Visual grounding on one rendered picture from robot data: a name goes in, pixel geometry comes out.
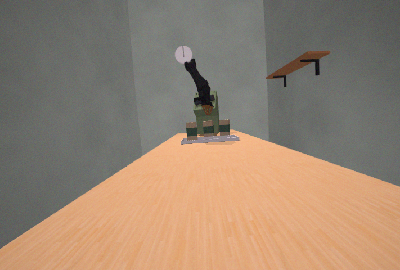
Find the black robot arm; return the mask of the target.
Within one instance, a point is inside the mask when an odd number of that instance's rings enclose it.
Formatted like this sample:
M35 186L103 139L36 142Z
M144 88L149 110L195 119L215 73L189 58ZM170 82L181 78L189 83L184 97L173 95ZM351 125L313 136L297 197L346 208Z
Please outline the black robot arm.
M214 99L214 95L210 95L210 87L208 85L208 81L204 79L204 77L202 77L197 68L196 68L196 62L195 59L192 58L191 62L184 62L185 63L185 68L187 71L189 71L189 73L191 74L191 76L194 79L194 82L196 84L197 87L197 91L198 91L198 95L199 97L194 98L194 104L197 106L198 104L201 104L202 102L206 102L206 97L207 95L210 96L210 101L215 100Z

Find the white rectangular tray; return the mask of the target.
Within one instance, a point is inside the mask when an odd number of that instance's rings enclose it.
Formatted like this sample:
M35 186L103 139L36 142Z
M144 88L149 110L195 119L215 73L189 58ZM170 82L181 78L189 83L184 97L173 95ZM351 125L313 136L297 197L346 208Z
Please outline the white rectangular tray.
M181 144L189 143L206 143L206 142L222 142L222 141L238 141L240 137L236 135L226 135L226 136L210 136L210 137L198 137L198 140L190 140L183 138Z

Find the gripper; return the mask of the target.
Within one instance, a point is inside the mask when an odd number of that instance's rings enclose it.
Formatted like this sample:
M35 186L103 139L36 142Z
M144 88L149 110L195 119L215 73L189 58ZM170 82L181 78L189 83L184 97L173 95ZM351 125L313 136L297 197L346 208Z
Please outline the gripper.
M206 97L206 102L202 102L201 107L203 108L203 110L204 110L206 115L210 115L211 111L212 111L212 108L213 108L213 105L212 105L212 103L210 101L210 97L209 96L205 96L205 97ZM210 113L209 113L209 109L210 109Z

